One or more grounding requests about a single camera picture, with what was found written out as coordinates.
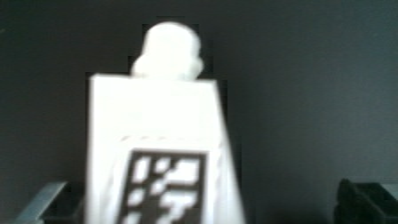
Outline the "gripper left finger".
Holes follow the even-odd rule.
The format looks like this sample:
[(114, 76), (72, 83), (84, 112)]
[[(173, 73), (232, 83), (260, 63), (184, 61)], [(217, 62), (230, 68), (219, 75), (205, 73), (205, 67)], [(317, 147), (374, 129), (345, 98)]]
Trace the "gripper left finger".
[(42, 188), (13, 224), (84, 224), (86, 185), (50, 182)]

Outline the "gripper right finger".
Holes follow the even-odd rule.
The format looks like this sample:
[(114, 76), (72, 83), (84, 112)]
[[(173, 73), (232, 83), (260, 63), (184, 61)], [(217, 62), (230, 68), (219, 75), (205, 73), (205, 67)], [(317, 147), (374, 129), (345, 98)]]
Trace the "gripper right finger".
[(342, 180), (336, 224), (398, 224), (398, 184)]

